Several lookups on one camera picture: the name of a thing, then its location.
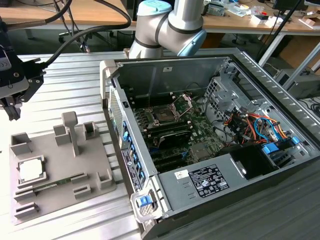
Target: blue latch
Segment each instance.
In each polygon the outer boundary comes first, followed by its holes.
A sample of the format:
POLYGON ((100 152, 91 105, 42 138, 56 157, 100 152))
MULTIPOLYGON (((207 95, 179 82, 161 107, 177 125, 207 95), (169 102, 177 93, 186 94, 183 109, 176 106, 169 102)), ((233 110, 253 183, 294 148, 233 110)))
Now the blue latch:
POLYGON ((140 162, 137 163, 137 168, 138 168, 138 171, 142 168, 140 162))
POLYGON ((272 143, 268 143, 268 144, 264 145, 264 147, 262 148, 262 150, 263 150, 266 154, 272 154, 273 152, 278 151, 279 148, 272 142, 272 143))
POLYGON ((128 140, 128 136, 129 136, 128 131, 125 131, 124 134, 123 134, 123 137, 122 137, 123 141, 127 141, 128 140))
POLYGON ((136 201, 138 203, 139 208, 153 203, 152 198, 149 195, 142 196, 142 197, 138 198, 136 201))
POLYGON ((297 138, 296 136, 294 136, 291 140, 292 140, 292 142, 293 142, 294 144, 300 143, 299 138, 297 138))
POLYGON ((144 178, 145 178, 145 174, 144 174, 144 172, 142 171, 142 172, 140 172, 140 178, 143 180, 144 178))
POLYGON ((137 154, 135 153, 135 154, 133 154, 133 161, 134 161, 134 163, 136 164, 137 163, 137 161, 138 161, 138 156, 137 156, 137 154))

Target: circuit board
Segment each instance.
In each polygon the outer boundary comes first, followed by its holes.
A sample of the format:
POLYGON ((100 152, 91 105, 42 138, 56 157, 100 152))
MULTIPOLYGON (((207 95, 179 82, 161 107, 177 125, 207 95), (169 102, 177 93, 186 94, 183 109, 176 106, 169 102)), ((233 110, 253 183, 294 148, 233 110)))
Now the circuit board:
POLYGON ((224 146, 218 135, 213 131, 211 123, 203 114, 200 105, 191 99, 187 102, 184 98, 180 97, 174 102, 174 107, 171 104, 152 106, 149 108, 134 109, 133 113, 157 169, 165 169, 167 164, 170 165, 174 161, 177 162, 176 168, 178 168, 210 159, 224 146), (172 108, 174 108, 176 114, 180 116, 178 119, 176 118, 174 120, 173 117, 168 116, 169 113, 167 112, 172 108), (164 113, 162 115, 163 119, 166 120, 163 124, 164 126, 169 126, 168 123, 179 121, 190 123, 190 127, 188 128, 188 132, 191 132, 190 137, 182 144, 177 144, 175 141, 172 141, 170 143, 172 147, 159 149, 153 142, 146 140, 148 132, 145 128, 148 126, 149 128, 156 129, 157 126, 155 126, 155 122, 156 125, 159 123, 159 121, 154 122, 150 113, 155 113, 159 109, 161 109, 161 113, 164 113))

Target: warning label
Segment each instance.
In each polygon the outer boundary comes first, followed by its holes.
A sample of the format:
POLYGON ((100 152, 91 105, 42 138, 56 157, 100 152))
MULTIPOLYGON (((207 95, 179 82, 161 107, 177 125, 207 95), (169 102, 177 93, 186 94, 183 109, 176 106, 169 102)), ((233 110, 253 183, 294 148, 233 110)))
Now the warning label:
POLYGON ((202 198, 229 188, 224 176, 215 164, 191 171, 189 176, 202 198))

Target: open computer tower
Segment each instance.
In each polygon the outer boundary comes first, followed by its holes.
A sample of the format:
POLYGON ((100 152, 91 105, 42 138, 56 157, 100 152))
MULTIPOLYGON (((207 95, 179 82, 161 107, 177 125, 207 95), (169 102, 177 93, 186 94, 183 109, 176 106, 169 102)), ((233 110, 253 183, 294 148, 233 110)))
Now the open computer tower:
POLYGON ((319 159, 319 122, 244 52, 102 65, 105 115, 144 239, 319 159))

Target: monitor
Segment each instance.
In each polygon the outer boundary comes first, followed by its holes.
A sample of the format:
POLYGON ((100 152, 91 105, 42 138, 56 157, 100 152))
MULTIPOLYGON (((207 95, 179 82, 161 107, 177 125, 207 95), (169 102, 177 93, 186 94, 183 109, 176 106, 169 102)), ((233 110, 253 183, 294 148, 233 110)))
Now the monitor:
POLYGON ((320 0, 304 0, 304 5, 320 7, 320 0))
MULTIPOLYGON (((287 10, 291 10, 299 0, 275 0, 273 4, 273 9, 279 10, 279 12, 275 12, 274 15, 284 19, 286 17, 285 12, 287 10)), ((296 11, 306 11, 308 6, 305 5, 304 1, 301 1, 301 3, 298 5, 298 7, 295 9, 296 11)))

